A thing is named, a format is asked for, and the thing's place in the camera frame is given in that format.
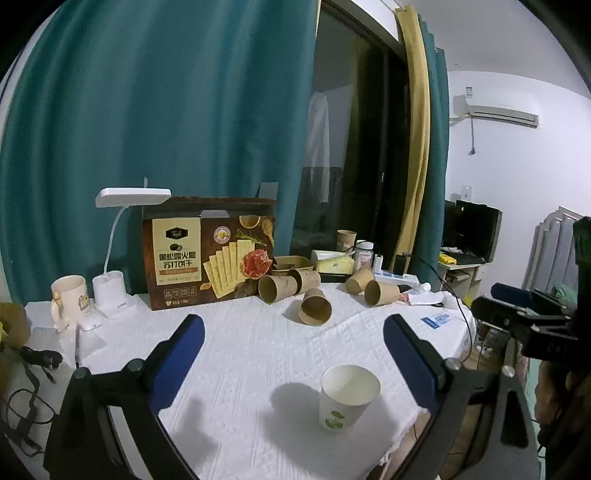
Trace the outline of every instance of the curtain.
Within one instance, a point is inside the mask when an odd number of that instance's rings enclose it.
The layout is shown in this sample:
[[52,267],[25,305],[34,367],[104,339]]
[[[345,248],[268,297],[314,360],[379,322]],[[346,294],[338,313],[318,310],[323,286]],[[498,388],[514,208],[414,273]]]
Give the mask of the curtain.
[[[15,301],[101,273],[104,187],[256,196],[279,182],[275,253],[300,185],[317,0],[69,0],[22,73],[0,150],[0,249]],[[141,209],[110,262],[145,291]]]
[[[431,109],[427,58],[417,12],[412,5],[408,5],[405,9],[397,9],[396,16],[407,52],[411,104],[407,194],[395,248],[398,255],[411,252],[414,246],[427,176]],[[394,259],[395,256],[392,256],[390,270],[394,268]]]
[[[435,38],[429,33],[423,20],[420,20],[420,26],[427,56],[431,125],[427,177],[413,254],[437,269],[443,235],[445,172],[449,146],[449,88],[445,53],[442,49],[435,48]],[[431,285],[437,282],[435,273],[417,258],[411,259],[408,270],[422,282],[428,281]]]

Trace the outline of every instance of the radiator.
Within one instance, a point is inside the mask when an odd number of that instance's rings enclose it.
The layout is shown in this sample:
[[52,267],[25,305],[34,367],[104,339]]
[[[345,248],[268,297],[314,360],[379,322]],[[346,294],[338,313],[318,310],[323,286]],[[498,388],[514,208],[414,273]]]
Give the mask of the radiator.
[[556,284],[563,283],[577,291],[573,223],[580,218],[582,215],[559,207],[536,227],[523,288],[551,293]]

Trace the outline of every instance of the wall outlet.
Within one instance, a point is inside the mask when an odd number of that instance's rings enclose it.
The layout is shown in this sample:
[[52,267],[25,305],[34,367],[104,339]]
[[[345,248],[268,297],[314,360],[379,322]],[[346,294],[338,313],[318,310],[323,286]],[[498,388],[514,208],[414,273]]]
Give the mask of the wall outlet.
[[464,202],[471,202],[472,201],[472,186],[471,185],[462,185],[462,200],[464,200]]

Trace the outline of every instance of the white mug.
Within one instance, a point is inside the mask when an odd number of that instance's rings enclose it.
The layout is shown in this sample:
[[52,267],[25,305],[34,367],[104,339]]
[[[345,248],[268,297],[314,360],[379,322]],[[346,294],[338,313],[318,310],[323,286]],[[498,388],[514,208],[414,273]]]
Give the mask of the white mug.
[[86,280],[80,275],[58,278],[51,284],[51,292],[53,300],[49,313],[59,332],[78,323],[90,311]]

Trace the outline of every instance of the white wall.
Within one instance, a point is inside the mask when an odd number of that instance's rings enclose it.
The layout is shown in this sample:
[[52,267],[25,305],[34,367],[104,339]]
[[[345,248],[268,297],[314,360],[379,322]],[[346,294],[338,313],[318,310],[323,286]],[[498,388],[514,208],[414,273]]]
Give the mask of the white wall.
[[466,86],[528,92],[540,106],[536,129],[475,119],[474,155],[468,155],[469,119],[450,127],[446,198],[471,185],[473,202],[503,212],[495,259],[480,292],[497,281],[521,288],[535,227],[559,206],[591,215],[591,100],[525,77],[450,72],[451,105]]

